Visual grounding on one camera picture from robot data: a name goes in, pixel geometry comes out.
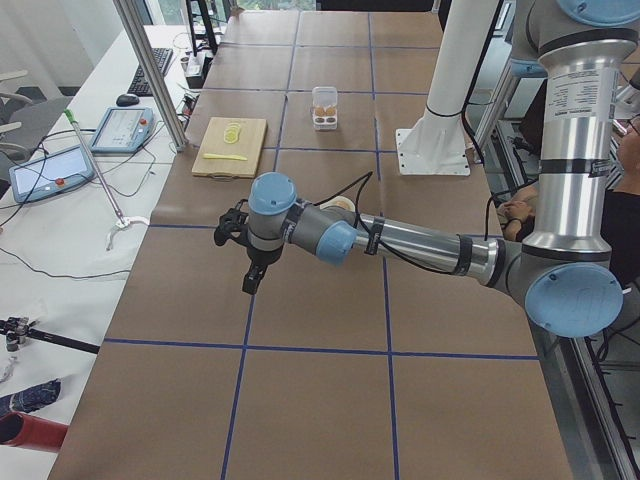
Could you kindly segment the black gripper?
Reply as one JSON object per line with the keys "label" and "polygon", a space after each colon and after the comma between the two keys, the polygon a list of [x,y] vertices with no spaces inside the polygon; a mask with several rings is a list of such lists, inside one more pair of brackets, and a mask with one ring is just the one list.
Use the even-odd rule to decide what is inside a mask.
{"label": "black gripper", "polygon": [[248,272],[244,275],[242,291],[247,294],[256,294],[265,275],[265,269],[277,262],[283,252],[283,246],[274,250],[261,250],[252,245],[247,247],[247,254],[251,260]]}

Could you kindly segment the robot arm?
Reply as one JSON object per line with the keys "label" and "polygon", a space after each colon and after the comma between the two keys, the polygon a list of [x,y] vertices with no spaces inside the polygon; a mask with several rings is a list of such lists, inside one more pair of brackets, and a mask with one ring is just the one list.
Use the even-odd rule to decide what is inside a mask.
{"label": "robot arm", "polygon": [[448,234],[299,197],[280,173],[252,184],[239,242],[255,293],[285,244],[338,265],[353,247],[396,256],[444,275],[471,276],[522,306],[556,335],[585,337],[614,322],[623,290],[609,271],[600,225],[618,70],[637,47],[635,1],[521,1],[512,44],[515,65],[547,74],[539,203],[534,230],[519,243]]}

